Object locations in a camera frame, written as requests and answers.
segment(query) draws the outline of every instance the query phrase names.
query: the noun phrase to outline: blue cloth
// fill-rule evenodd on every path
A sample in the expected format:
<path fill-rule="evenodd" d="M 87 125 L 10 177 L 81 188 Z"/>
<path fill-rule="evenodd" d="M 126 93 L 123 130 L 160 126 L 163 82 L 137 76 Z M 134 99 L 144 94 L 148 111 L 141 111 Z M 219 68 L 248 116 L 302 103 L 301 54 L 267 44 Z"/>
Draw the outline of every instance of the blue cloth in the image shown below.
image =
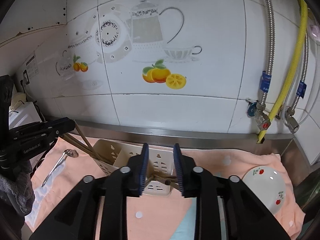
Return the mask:
<path fill-rule="evenodd" d="M 192 198 L 192 204 L 185 217 L 181 221 L 177 230 L 173 233 L 170 240 L 194 240 L 196 225 L 197 200 Z"/>
<path fill-rule="evenodd" d="M 218 198 L 219 211 L 220 211 L 220 226 L 221 226 L 221 239 L 227 239 L 226 224 L 224 218 L 223 201 Z M 192 198 L 192 204 L 187 211 L 185 217 L 181 221 L 177 230 L 173 233 L 170 240 L 193 240 L 195 235 L 196 226 L 196 209 L 197 200 Z"/>

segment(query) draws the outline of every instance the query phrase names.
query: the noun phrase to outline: lemon slice decal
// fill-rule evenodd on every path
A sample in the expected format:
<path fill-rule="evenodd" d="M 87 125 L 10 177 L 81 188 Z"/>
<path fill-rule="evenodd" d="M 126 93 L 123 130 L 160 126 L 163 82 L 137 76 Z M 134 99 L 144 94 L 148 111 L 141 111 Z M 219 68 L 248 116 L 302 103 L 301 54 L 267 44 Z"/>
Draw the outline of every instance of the lemon slice decal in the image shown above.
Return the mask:
<path fill-rule="evenodd" d="M 170 74 L 165 83 L 171 89 L 181 89 L 186 85 L 187 80 L 180 74 Z"/>

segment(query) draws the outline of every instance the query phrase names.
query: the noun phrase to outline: blue label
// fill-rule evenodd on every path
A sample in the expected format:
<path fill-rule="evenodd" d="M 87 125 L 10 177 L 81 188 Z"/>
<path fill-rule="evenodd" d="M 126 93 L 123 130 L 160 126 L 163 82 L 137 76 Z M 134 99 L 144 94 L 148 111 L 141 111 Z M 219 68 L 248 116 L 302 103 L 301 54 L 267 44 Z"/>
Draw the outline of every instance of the blue label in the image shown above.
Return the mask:
<path fill-rule="evenodd" d="M 304 94 L 306 93 L 307 85 L 304 82 L 299 82 L 297 96 L 304 98 Z"/>
<path fill-rule="evenodd" d="M 263 92 L 268 93 L 271 82 L 271 75 L 267 75 L 265 71 L 262 72 L 261 81 L 260 81 L 260 89 Z"/>

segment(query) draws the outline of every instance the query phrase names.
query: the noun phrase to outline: white polka dot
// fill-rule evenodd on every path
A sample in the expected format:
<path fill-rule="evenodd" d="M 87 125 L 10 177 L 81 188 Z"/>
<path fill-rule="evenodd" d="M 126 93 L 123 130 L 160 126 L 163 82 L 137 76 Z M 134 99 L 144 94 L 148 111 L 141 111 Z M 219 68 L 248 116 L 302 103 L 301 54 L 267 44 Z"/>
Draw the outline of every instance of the white polka dot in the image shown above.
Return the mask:
<path fill-rule="evenodd" d="M 225 166 L 229 166 L 231 164 L 231 158 L 229 155 L 225 156 L 222 163 L 225 165 Z"/>
<path fill-rule="evenodd" d="M 138 211 L 136 213 L 136 218 L 142 218 L 142 212 L 141 211 Z"/>

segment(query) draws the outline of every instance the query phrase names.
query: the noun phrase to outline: wooden chopstick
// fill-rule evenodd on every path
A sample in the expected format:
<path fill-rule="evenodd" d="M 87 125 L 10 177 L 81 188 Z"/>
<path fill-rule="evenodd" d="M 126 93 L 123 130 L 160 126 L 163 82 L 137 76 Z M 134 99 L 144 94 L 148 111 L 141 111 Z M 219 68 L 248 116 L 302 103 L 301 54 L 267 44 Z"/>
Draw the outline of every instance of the wooden chopstick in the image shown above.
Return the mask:
<path fill-rule="evenodd" d="M 94 148 L 91 146 L 90 142 L 88 141 L 88 139 L 86 138 L 86 136 L 84 136 L 84 134 L 82 133 L 82 131 L 80 130 L 78 124 L 76 123 L 75 121 L 75 124 L 76 124 L 76 130 L 77 132 L 79 133 L 79 135 L 81 136 L 81 138 L 85 141 L 85 143 L 87 144 L 87 146 L 89 147 L 89 149 L 96 155 L 99 156 L 99 154 L 94 150 Z"/>
<path fill-rule="evenodd" d="M 80 144 L 83 148 L 86 148 L 88 151 L 92 152 L 87 145 L 83 144 L 82 142 L 74 138 L 71 134 L 65 133 L 64 135 L 69 137 L 71 140 L 75 141 L 76 143 Z"/>
<path fill-rule="evenodd" d="M 88 151 L 86 148 L 82 147 L 80 144 L 76 143 L 74 140 L 72 140 L 71 138 L 69 138 L 68 136 L 62 134 L 60 135 L 60 137 L 62 139 L 64 139 L 66 142 L 72 144 L 74 147 L 77 147 L 78 149 L 80 149 L 81 151 L 89 154 L 91 157 L 94 157 L 94 154 L 91 151 Z"/>

